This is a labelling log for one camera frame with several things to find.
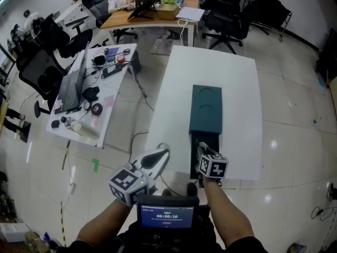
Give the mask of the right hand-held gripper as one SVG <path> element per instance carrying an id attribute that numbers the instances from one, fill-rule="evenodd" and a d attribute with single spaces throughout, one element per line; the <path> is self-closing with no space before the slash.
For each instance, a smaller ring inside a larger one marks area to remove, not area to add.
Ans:
<path id="1" fill-rule="evenodd" d="M 203 178 L 215 179 L 219 185 L 220 180 L 225 178 L 229 161 L 219 152 L 212 149 L 205 142 L 199 142 L 196 152 L 196 166 L 197 182 L 200 187 L 203 187 Z"/>

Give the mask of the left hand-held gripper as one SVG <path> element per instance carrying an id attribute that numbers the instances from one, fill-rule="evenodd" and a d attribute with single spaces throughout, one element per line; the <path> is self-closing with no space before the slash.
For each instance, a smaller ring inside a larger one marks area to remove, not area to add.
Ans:
<path id="1" fill-rule="evenodd" d="M 156 148 L 139 154 L 132 162 L 115 170 L 108 180 L 113 196 L 131 207 L 139 194 L 156 191 L 155 180 L 163 173 L 170 159 L 168 148 Z"/>

